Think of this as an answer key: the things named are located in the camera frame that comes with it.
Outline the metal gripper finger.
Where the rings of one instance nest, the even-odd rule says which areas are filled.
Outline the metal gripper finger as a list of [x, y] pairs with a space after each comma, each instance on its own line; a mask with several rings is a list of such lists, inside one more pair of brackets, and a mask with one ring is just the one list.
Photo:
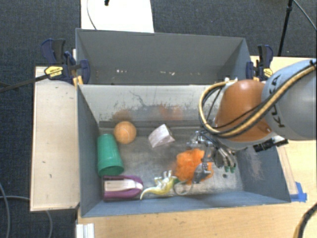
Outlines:
[[200, 163], [194, 171], [194, 183], [200, 183], [208, 175], [211, 174], [211, 171], [208, 170], [208, 163]]
[[195, 131], [187, 142], [187, 149], [206, 147], [206, 140], [201, 131]]

